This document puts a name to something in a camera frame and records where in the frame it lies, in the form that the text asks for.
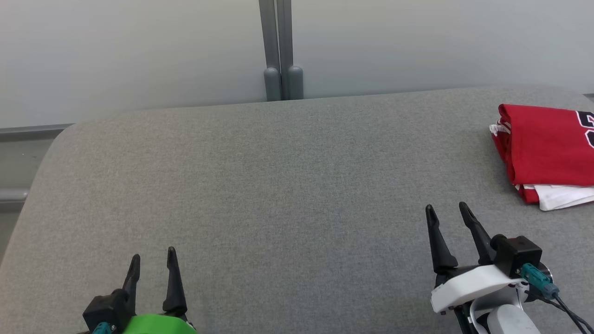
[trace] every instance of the gray upholstered bench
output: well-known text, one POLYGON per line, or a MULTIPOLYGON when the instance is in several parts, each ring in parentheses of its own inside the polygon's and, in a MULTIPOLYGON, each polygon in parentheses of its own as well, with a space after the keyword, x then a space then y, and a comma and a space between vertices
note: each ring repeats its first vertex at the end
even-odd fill
MULTIPOLYGON (((488 131, 500 103, 594 110, 550 87, 490 87, 141 111, 74 125, 49 149, 0 267, 0 332, 75 333, 142 256, 137 311, 165 299, 177 248, 200 333, 456 333, 431 310, 424 207, 461 264, 458 213, 544 249, 593 314, 594 205, 522 203, 488 131)), ((526 306, 543 333, 570 319, 526 306)))

